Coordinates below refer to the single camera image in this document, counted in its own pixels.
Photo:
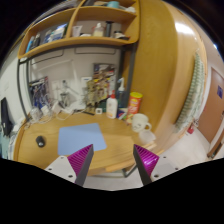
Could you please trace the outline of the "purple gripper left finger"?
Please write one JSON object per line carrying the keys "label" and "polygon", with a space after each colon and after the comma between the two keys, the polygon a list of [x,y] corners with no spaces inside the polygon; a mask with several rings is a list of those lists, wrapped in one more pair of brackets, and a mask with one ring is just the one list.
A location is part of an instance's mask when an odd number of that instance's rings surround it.
{"label": "purple gripper left finger", "polygon": [[90,144],[67,157],[76,174],[76,185],[82,186],[84,184],[93,155],[93,145]]}

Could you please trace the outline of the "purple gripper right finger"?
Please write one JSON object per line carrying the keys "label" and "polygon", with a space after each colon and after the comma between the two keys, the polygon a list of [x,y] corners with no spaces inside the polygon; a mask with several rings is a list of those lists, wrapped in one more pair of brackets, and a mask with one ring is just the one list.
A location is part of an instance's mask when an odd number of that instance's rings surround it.
{"label": "purple gripper right finger", "polygon": [[143,185],[150,184],[152,182],[150,176],[159,160],[159,157],[139,145],[134,145],[133,155]]}

